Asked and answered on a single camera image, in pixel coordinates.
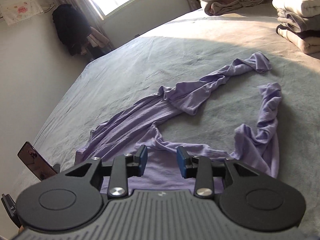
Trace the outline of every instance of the gray folded towel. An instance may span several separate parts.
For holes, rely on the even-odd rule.
[[[294,12],[288,12],[278,9],[278,21],[281,25],[289,28],[295,33],[300,33],[308,30],[320,30],[320,15],[311,18],[303,18]]]

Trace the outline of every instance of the hanging clothes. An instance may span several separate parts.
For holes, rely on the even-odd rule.
[[[52,13],[52,19],[58,37],[67,46],[70,55],[85,55],[87,49],[94,58],[105,55],[99,48],[104,48],[110,42],[109,39],[91,27],[85,16],[75,10],[71,4],[61,4]]]

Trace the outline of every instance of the gray ribbed surface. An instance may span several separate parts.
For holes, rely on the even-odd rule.
[[[111,201],[91,225],[77,232],[45,235],[25,230],[19,240],[298,240],[296,228],[281,233],[256,233],[224,217],[213,201],[188,190],[142,191]]]

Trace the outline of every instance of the black circular pad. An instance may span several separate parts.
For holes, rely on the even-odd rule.
[[[238,177],[221,194],[222,212],[236,224],[276,232],[298,226],[306,209],[301,193],[272,177]]]
[[[247,203],[253,208],[260,210],[274,210],[283,203],[279,193],[269,189],[256,189],[247,195]]]
[[[82,178],[55,175],[24,190],[17,199],[21,223],[41,231],[64,231],[90,221],[100,211],[100,192]]]
[[[52,189],[41,194],[40,205],[49,210],[63,210],[76,202],[76,194],[66,189]]]

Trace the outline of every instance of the black jacket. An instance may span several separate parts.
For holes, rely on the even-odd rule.
[[[62,4],[52,13],[60,41],[68,47],[73,56],[80,54],[81,46],[85,44],[87,36],[91,34],[90,25],[85,16],[75,10],[71,4]]]

